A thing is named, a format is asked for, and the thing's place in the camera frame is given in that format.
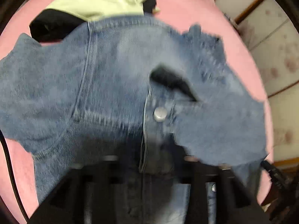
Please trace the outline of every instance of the denim jacket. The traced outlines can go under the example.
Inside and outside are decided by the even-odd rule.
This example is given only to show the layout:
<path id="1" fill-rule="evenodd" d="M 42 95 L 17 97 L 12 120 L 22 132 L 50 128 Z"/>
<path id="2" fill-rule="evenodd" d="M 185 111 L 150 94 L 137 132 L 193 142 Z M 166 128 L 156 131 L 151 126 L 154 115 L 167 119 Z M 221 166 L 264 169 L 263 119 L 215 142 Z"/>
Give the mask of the denim jacket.
<path id="1" fill-rule="evenodd" d="M 124 146 L 131 161 L 116 189 L 118 222 L 183 223 L 189 186 L 177 183 L 161 147 L 170 133 L 189 155 L 227 163 L 258 189 L 263 103 L 227 66 L 221 39 L 197 25 L 180 34 L 151 16 L 113 17 L 45 47 L 22 34 L 1 60 L 0 81 L 0 128 L 32 153 L 39 202 L 73 164 Z"/>

